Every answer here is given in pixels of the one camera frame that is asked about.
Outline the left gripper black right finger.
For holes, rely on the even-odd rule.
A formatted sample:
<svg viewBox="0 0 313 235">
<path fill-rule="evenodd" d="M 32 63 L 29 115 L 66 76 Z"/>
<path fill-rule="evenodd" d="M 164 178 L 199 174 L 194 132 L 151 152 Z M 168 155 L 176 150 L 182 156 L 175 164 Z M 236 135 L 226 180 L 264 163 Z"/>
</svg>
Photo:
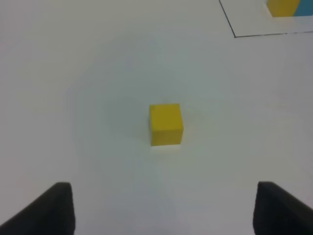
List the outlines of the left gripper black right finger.
<svg viewBox="0 0 313 235">
<path fill-rule="evenodd" d="M 273 182 L 259 182 L 253 212 L 256 235 L 311 235 L 313 210 Z"/>
</svg>

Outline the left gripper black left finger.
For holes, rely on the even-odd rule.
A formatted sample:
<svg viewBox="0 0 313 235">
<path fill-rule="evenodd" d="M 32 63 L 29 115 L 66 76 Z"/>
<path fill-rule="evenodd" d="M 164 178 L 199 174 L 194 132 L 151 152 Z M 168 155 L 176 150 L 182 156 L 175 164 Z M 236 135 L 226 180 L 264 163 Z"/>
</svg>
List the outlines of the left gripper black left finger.
<svg viewBox="0 0 313 235">
<path fill-rule="evenodd" d="M 75 213 L 71 184 L 58 182 L 0 226 L 2 235 L 73 235 Z"/>
</svg>

